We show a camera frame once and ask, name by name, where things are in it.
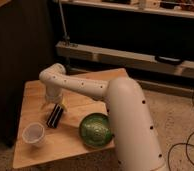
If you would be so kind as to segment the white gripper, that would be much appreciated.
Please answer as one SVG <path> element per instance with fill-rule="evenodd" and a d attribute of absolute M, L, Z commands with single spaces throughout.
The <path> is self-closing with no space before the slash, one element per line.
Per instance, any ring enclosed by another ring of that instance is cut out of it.
<path fill-rule="evenodd" d="M 60 103 L 60 106 L 63 108 L 65 112 L 67 112 L 67 107 L 65 105 L 65 100 L 62 99 L 63 94 L 61 92 L 61 88 L 58 86 L 53 86 L 53 85 L 47 85 L 46 86 L 46 93 L 45 93 L 45 99 L 48 102 L 45 102 L 41 106 L 41 110 L 45 110 L 50 103 Z"/>

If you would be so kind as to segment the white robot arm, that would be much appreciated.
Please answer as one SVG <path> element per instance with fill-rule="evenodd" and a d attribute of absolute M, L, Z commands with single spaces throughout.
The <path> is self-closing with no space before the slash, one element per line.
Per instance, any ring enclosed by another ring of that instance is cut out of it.
<path fill-rule="evenodd" d="M 169 171 L 143 90 L 134 79 L 102 81 L 67 76 L 59 63 L 41 71 L 39 79 L 46 86 L 48 102 L 58 103 L 64 88 L 106 104 L 122 171 Z"/>

